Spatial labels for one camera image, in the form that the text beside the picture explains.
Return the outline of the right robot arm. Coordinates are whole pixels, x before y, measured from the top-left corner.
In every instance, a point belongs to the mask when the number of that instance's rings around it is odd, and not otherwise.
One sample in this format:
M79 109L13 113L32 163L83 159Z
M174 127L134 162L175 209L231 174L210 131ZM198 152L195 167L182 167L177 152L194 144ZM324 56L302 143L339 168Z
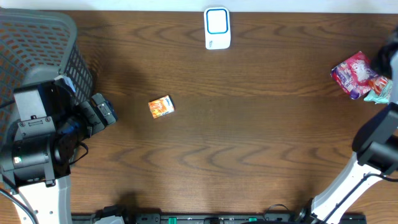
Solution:
M308 202L295 223L339 223L347 209L381 180L397 171L397 30L380 48L371 68L392 79L389 104L355 135L353 154L343 171L321 194Z

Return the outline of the orange chocolate bar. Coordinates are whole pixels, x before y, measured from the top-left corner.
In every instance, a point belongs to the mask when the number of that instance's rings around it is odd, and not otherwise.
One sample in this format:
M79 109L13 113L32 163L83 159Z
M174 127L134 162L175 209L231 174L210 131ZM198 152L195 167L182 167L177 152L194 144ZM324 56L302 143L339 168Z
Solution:
M388 83L389 79L384 76L378 76L368 81L368 85L377 95L381 94L381 92L387 86Z

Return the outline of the small orange snack packet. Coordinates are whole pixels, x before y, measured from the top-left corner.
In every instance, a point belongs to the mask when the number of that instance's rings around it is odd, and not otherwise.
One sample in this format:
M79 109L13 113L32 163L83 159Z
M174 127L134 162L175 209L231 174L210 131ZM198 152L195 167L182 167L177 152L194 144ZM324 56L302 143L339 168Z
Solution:
M154 119L167 115L169 113L173 113L175 111L174 104L172 103L169 95L149 102L148 106Z

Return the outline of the purple snack packet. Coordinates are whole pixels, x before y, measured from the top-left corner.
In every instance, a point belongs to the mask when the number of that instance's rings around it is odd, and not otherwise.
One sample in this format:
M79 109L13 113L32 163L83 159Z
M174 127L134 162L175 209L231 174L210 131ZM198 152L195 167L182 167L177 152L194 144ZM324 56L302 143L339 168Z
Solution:
M371 69L370 59L359 51L331 70L331 77L352 100L372 90L369 81L379 75Z

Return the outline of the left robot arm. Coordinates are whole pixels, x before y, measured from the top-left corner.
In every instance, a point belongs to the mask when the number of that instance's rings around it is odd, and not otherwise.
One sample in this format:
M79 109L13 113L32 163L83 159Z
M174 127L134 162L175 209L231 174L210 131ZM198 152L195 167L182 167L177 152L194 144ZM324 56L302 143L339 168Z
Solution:
M100 93L75 103L67 77L24 85L14 91L16 130L1 148L1 194L12 201L21 223L71 223L70 167L84 140L117 121Z

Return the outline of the teal white snack packet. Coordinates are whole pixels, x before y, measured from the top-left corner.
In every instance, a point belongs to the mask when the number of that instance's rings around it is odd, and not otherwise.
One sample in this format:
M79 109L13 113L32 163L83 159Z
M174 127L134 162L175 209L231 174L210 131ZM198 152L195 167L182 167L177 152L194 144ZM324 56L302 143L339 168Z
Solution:
M391 97L392 84L393 82L389 80L387 85L380 92L380 94L377 94L374 90L371 90L364 98L364 101L372 101L375 104L388 104Z

